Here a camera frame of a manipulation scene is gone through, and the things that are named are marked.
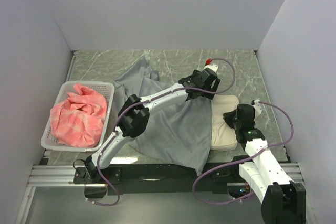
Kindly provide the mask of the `beige pillow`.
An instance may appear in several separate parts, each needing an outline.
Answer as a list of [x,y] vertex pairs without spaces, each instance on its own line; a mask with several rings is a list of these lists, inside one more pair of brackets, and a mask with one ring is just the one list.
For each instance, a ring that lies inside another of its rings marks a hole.
[[214,96],[211,101],[212,108],[212,140],[211,150],[214,151],[232,151],[237,146],[237,140],[234,129],[230,128],[223,114],[232,112],[236,109],[239,99],[234,95]]

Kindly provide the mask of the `grey pillowcase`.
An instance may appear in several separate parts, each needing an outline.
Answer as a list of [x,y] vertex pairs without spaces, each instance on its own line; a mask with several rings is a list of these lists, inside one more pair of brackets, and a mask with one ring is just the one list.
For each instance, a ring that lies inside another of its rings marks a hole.
[[[115,81],[112,108],[118,113],[127,98],[155,94],[170,87],[141,57]],[[150,115],[146,130],[129,145],[136,151],[161,161],[192,168],[201,174],[211,149],[211,101],[199,97],[171,105]]]

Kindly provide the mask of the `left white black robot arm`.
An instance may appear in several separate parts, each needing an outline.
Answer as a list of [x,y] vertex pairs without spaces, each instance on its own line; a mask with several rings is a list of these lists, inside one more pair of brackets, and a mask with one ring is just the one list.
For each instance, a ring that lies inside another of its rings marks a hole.
[[109,167],[111,160],[126,143],[146,130],[151,115],[170,105],[198,97],[212,99],[220,83],[217,71],[218,66],[210,63],[202,71],[194,70],[190,76],[163,91],[144,97],[135,94],[128,97],[110,136],[95,153],[85,159],[87,178],[92,183],[101,182],[105,176],[104,169]]

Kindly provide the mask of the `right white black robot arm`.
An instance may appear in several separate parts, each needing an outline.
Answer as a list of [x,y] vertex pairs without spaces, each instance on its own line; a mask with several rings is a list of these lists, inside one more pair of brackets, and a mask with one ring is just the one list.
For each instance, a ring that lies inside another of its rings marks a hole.
[[261,203],[264,223],[306,223],[306,189],[284,171],[262,131],[255,127],[255,117],[261,112],[258,101],[254,101],[223,114],[248,155],[231,167],[230,175],[235,181],[245,180],[250,185]]

